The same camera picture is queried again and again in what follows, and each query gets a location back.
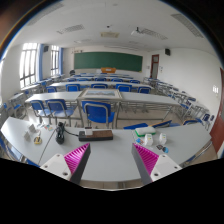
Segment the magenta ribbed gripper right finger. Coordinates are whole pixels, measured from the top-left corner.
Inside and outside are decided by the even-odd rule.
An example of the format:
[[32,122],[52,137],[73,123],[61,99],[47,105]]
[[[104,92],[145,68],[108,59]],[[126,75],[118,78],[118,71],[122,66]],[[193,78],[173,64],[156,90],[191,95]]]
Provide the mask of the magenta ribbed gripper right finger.
[[144,185],[181,170],[167,154],[158,155],[138,144],[132,144],[132,155]]

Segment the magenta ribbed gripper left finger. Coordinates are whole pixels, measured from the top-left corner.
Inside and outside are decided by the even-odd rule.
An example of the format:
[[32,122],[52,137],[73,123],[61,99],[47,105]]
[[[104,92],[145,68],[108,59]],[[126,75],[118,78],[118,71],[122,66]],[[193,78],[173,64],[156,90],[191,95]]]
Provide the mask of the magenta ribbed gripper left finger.
[[55,154],[41,169],[79,185],[90,153],[90,144],[87,143],[65,155]]

